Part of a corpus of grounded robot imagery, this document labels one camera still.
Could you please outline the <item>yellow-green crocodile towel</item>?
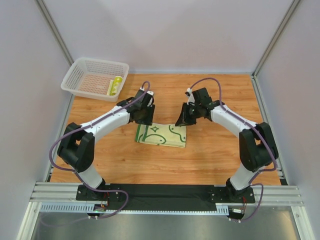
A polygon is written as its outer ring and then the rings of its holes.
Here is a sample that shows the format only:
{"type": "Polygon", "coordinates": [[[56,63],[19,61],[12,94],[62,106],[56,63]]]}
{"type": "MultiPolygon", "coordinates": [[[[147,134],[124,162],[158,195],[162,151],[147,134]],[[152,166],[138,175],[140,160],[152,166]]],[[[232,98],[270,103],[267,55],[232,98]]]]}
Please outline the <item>yellow-green crocodile towel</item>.
{"type": "Polygon", "coordinates": [[[108,96],[115,96],[122,84],[123,78],[121,76],[115,76],[113,80],[109,83],[109,88],[107,91],[108,96]]]}

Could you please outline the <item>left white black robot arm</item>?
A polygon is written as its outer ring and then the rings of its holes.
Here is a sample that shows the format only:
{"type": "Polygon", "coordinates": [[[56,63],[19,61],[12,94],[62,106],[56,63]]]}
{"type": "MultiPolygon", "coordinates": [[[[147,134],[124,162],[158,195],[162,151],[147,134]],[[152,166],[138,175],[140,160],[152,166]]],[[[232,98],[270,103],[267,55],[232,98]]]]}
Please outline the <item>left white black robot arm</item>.
{"type": "Polygon", "coordinates": [[[101,189],[104,182],[94,167],[95,146],[98,141],[113,130],[135,122],[152,125],[155,105],[125,108],[116,105],[104,115],[80,125],[70,123],[61,139],[57,155],[68,165],[80,180],[92,189],[101,189]]]}

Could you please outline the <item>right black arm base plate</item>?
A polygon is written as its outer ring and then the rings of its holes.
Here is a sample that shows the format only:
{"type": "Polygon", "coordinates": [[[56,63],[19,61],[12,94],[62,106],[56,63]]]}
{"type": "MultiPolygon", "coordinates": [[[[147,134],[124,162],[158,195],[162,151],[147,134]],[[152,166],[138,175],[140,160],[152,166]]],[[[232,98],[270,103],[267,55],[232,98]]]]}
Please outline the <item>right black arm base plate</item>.
{"type": "Polygon", "coordinates": [[[208,190],[209,200],[213,203],[235,203],[244,202],[253,204],[256,202],[253,189],[247,187],[243,190],[230,190],[226,186],[215,186],[208,190]]]}

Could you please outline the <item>dark green patterned towel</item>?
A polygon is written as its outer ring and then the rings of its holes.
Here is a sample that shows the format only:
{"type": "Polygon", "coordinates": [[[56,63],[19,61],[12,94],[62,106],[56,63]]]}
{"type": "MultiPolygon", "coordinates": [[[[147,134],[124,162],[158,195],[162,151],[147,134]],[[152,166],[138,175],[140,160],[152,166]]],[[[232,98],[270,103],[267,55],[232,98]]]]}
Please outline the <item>dark green patterned towel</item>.
{"type": "Polygon", "coordinates": [[[174,124],[139,124],[135,141],[156,146],[185,148],[187,129],[185,126],[175,126],[174,124]]]}

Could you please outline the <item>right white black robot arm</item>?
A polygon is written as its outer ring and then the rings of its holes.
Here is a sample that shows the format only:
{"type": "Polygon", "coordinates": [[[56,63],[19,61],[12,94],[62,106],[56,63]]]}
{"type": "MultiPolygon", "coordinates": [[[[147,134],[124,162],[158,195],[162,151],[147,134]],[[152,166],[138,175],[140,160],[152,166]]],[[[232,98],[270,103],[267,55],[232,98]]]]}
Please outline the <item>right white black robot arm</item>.
{"type": "Polygon", "coordinates": [[[245,193],[259,174],[277,169],[279,154],[268,123],[247,120],[215,101],[207,105],[184,102],[175,125],[195,125],[198,118],[219,124],[238,138],[240,166],[225,187],[230,198],[245,193]]]}

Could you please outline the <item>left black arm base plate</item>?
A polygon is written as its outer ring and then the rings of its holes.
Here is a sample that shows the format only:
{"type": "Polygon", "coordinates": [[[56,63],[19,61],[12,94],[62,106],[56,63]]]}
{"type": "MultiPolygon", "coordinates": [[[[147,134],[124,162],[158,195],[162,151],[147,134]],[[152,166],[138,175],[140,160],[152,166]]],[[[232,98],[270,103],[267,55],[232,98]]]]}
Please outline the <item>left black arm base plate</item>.
{"type": "Polygon", "coordinates": [[[102,191],[92,190],[81,184],[77,188],[76,197],[77,201],[116,201],[120,202],[126,199],[125,196],[121,196],[119,189],[112,191],[112,188],[105,185],[101,188],[102,191]]]}

